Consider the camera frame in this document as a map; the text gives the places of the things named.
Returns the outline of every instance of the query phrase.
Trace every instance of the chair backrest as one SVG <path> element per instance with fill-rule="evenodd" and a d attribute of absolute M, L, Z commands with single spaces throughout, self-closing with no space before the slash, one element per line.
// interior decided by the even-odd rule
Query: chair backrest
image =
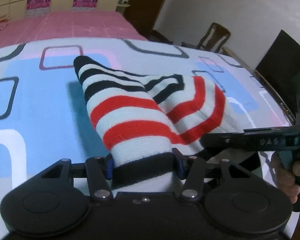
<path fill-rule="evenodd" d="M 208 40 L 207 44 L 203 46 L 203 42 L 208 38 L 212 29 L 214 29 L 214 33 L 210 40 Z M 215 46 L 215 44 L 220 41 L 223 37 L 225 39 L 219 44 L 217 49 L 214 52 L 219 52 L 221 47 L 226 43 L 226 41 L 230 38 L 231 33 L 225 27 L 218 23 L 212 23 L 206 33 L 206 35 L 200 40 L 199 44 L 197 45 L 196 49 L 203 48 L 204 50 L 211 51 L 211 49 Z"/>

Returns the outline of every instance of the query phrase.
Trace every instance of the handheld device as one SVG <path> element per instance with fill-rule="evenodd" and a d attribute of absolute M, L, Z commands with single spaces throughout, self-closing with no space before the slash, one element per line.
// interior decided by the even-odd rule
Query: handheld device
<path fill-rule="evenodd" d="M 246 151 L 277 151 L 285 168 L 300 160 L 300 126 L 247 129 L 244 133 L 204 134 L 201 144 L 209 148 L 233 148 Z M 300 212 L 300 194 L 293 205 L 294 212 Z"/>
<path fill-rule="evenodd" d="M 62 159 L 8 193 L 0 205 L 4 240 L 288 239 L 289 198 L 230 160 L 209 164 L 173 149 L 172 169 L 186 179 L 180 194 L 119 192 L 113 159 Z M 90 196 L 73 187 L 87 178 Z M 215 178 L 204 183 L 205 178 Z"/>

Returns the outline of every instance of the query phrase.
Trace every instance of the patterned bedsheet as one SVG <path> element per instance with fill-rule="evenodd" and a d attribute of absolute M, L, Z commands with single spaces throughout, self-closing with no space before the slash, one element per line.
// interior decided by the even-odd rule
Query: patterned bedsheet
<path fill-rule="evenodd" d="M 61 158 L 105 156 L 87 114 L 73 61 L 86 55 L 112 69 L 148 75 L 204 76 L 229 100 L 243 128 L 288 126 L 269 93 L 233 58 L 127 39 L 63 38 L 0 49 L 0 201 L 12 188 Z M 273 184 L 261 153 L 264 180 Z M 86 182 L 75 181 L 82 191 Z M 292 236 L 298 213 L 285 232 Z M 0 217 L 0 238 L 7 229 Z"/>

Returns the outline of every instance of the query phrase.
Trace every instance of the computer screen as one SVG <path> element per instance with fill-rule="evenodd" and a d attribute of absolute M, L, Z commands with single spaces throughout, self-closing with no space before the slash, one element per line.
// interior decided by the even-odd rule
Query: computer screen
<path fill-rule="evenodd" d="M 281 30 L 256 70 L 296 116 L 296 94 L 300 92 L 300 45 Z"/>

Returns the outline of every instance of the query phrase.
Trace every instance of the sock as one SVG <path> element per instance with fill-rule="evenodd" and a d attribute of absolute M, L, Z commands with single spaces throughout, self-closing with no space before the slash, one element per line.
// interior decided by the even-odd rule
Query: sock
<path fill-rule="evenodd" d="M 203 150 L 199 139 L 205 133 L 243 132 L 223 92 L 209 79 L 138 75 L 87 56 L 77 57 L 74 68 L 91 124 L 113 156 L 114 182 L 129 180 L 137 170 L 145 174 L 121 184 L 120 190 L 170 190 L 175 175 L 151 170 L 169 161 L 173 147 L 194 155 Z"/>

